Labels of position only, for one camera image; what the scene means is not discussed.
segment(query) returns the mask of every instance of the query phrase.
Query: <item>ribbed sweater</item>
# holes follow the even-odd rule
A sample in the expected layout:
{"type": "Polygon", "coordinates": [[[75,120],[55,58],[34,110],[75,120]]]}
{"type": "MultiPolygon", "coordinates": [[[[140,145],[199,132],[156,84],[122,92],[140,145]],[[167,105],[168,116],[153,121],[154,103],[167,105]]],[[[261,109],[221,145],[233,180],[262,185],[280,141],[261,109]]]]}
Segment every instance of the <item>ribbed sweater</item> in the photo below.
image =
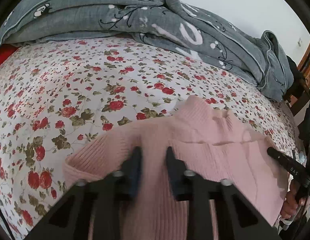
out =
{"type": "Polygon", "coordinates": [[[274,145],[231,110],[213,109],[197,96],[189,96],[173,116],[113,128],[67,157],[66,185],[105,177],[135,146],[142,148],[142,177],[136,200],[125,213],[122,239],[186,239],[188,205],[175,202],[170,191],[165,165],[169,146],[176,158],[205,179],[231,179],[270,225],[276,221],[288,181],[287,172],[267,155],[274,145]]]}

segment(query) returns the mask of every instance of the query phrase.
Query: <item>floral bedsheet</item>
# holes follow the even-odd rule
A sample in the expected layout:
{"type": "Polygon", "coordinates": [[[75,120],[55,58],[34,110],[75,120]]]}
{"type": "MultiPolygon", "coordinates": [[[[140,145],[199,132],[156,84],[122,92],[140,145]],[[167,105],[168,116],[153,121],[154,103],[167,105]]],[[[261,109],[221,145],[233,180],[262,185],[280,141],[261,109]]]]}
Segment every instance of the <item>floral bedsheet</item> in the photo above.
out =
{"type": "Polygon", "coordinates": [[[189,95],[295,148],[279,104],[223,69],[124,37],[19,48],[0,67],[0,207],[15,238],[66,191],[67,155],[115,126],[172,115],[189,95]]]}

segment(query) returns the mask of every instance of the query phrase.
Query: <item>pink garment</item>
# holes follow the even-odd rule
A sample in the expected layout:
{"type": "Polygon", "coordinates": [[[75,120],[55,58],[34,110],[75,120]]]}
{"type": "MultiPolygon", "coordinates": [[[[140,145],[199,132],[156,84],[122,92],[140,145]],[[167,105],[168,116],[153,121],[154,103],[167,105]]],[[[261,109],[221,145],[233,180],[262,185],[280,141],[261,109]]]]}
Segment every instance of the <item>pink garment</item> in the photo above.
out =
{"type": "Polygon", "coordinates": [[[189,96],[174,116],[116,127],[69,156],[63,169],[67,186],[78,179],[98,180],[117,170],[134,146],[143,150],[137,199],[125,215],[124,240],[184,240],[186,202],[175,202],[165,165],[166,149],[205,179],[231,179],[270,225],[287,193],[287,172],[266,153],[270,141],[228,110],[212,109],[189,96]]]}

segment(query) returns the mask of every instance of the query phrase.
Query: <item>gray blanket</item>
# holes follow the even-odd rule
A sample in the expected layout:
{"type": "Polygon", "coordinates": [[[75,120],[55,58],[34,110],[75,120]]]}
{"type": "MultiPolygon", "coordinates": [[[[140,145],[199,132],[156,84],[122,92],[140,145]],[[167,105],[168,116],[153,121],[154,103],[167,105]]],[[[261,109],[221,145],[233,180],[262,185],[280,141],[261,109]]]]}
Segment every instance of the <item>gray blanket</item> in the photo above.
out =
{"type": "Polygon", "coordinates": [[[293,84],[274,33],[252,38],[218,15],[179,0],[22,0],[0,28],[0,45],[123,32],[228,70],[275,101],[293,84]]]}

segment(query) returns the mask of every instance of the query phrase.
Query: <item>human hand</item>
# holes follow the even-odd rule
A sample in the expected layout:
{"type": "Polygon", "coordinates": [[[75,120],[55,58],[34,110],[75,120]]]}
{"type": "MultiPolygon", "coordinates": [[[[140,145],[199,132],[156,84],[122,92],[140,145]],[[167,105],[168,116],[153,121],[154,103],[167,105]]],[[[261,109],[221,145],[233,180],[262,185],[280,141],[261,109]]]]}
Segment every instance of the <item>human hand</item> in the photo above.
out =
{"type": "MultiPolygon", "coordinates": [[[[298,183],[293,179],[291,182],[291,185],[289,186],[290,191],[286,194],[286,200],[283,203],[282,209],[280,211],[280,214],[282,218],[289,219],[291,216],[296,214],[296,209],[298,208],[298,204],[295,200],[296,193],[298,191],[299,185],[298,183]]],[[[299,200],[299,204],[301,206],[305,205],[306,198],[301,198],[299,200]]]]}

